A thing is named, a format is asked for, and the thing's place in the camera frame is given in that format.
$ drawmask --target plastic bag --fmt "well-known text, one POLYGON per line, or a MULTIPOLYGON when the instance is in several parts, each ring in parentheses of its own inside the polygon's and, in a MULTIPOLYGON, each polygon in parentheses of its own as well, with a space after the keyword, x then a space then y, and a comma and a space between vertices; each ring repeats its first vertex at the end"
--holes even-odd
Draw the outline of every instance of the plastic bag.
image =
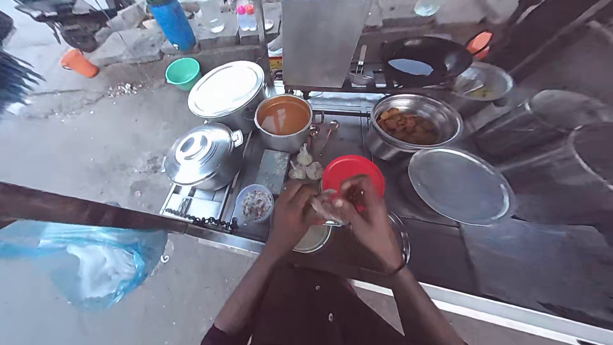
POLYGON ((311 180, 319 180, 324 175, 324 168, 321 163, 314 161, 305 168, 306 176, 311 180))
POLYGON ((0 229, 0 258, 40 258, 73 304, 104 309, 147 278, 168 240, 163 230, 131 230, 18 220, 0 229))
POLYGON ((304 171, 304 167, 300 163, 297 165, 295 165, 293 161, 289 161, 289 163, 292 165, 292 169, 288 174, 290 179, 304 180, 307 178, 307 173, 304 171))
POLYGON ((341 219, 340 213, 332 205, 333 197, 337 194, 334 189, 327 189, 321 192, 318 196, 311 198, 311 207, 315 210, 315 213, 325 220, 331 220, 337 224, 344 225, 345 222, 341 219))
POLYGON ((296 157, 296 162, 302 166, 308 166, 313 162, 313 156, 311 156, 307 151, 307 144, 304 143, 301 148, 298 156, 296 157))

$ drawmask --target green bucket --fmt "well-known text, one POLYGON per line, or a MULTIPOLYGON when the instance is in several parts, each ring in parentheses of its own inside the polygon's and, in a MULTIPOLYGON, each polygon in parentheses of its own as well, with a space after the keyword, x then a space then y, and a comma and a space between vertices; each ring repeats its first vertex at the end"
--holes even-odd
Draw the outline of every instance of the green bucket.
POLYGON ((181 90, 189 91, 202 78, 200 63, 192 58, 180 58, 166 69, 166 81, 181 90))

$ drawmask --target debris on ground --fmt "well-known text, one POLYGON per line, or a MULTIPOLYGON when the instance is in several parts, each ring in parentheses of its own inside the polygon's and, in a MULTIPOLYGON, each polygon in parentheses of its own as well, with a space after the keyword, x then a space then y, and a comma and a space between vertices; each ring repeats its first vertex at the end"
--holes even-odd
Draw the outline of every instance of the debris on ground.
POLYGON ((123 96, 130 93, 136 94, 143 88, 143 83, 120 83, 117 87, 109 87, 107 92, 108 98, 114 98, 117 96, 123 96))

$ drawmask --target wok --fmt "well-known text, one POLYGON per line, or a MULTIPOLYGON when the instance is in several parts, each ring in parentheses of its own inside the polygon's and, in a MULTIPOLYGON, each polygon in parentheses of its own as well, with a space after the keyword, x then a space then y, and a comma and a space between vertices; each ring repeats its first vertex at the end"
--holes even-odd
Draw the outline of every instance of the wok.
POLYGON ((447 82, 466 71, 473 62, 473 55, 466 48, 454 41, 439 37, 409 37, 381 47, 381 61, 386 79, 393 79, 404 87, 424 87, 447 82), (432 71, 427 75, 409 73, 423 71, 412 61, 429 65, 432 71))

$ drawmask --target dark shirt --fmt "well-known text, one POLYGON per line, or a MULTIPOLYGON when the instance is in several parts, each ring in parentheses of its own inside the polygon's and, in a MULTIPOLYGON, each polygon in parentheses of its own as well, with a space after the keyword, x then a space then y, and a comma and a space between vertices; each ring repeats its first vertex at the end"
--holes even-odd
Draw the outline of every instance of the dark shirt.
POLYGON ((329 273, 277 267, 251 325, 239 335, 212 326, 201 345, 406 344, 345 279, 329 273))

